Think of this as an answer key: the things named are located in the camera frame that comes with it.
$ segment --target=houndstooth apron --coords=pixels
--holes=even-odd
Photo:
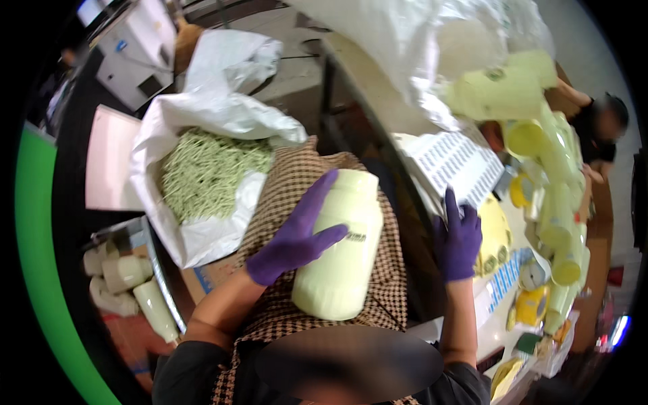
[[[275,161],[261,192],[256,212],[249,223],[241,244],[239,266],[258,252],[274,236],[301,199],[302,194],[320,176],[332,168],[352,168],[366,171],[350,153],[320,156],[315,150],[317,138],[312,136],[304,146],[278,148]],[[220,373],[213,391],[214,405],[231,405],[234,398],[235,376],[240,363],[238,345],[253,340],[271,342],[291,333],[335,325],[366,325],[405,330],[407,320],[406,274],[400,251],[399,229],[391,206],[382,192],[378,200],[384,216],[384,226],[378,244],[365,307],[348,321],[325,321],[306,315],[291,300],[295,271],[290,271],[261,295],[245,322],[241,337],[234,342],[231,368]],[[417,404],[406,397],[395,404]]]

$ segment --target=table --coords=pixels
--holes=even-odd
[[[387,76],[377,64],[359,46],[343,36],[333,32],[327,34],[323,41],[326,62],[323,79],[323,97],[321,105],[320,124],[325,133],[340,150],[349,150],[348,144],[337,131],[332,118],[330,98],[334,75],[341,75],[349,91],[362,107],[379,141],[390,153],[395,168],[406,184],[410,197],[415,204],[419,218],[429,234],[431,234],[431,214],[434,213],[431,201],[423,191],[418,181],[408,170],[408,161],[402,152],[402,147],[411,137],[425,133],[437,133],[441,129],[430,122],[417,109],[408,106],[400,93],[392,86]],[[526,223],[521,209],[513,207],[510,199],[505,199],[500,206],[506,214],[509,227],[513,234],[513,249],[529,247],[524,236]],[[490,277],[476,279],[474,295],[477,296],[484,288]],[[484,359],[500,346],[505,347],[504,360],[510,357],[511,350],[522,330],[506,331],[506,319],[510,306],[515,299],[515,288],[510,289],[504,300],[498,305],[489,320],[478,330],[478,361]]]

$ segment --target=gloved hand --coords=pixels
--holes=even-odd
[[[475,275],[472,266],[481,247],[481,218],[475,208],[462,205],[464,217],[459,218],[459,209],[454,191],[449,187],[445,196],[448,227],[440,216],[434,218],[434,250],[443,282],[469,279]]]
[[[334,169],[313,183],[275,237],[246,261],[248,273],[255,283],[269,286],[284,272],[312,262],[344,239],[349,230],[343,224],[313,235],[319,210],[336,178],[338,171]]]

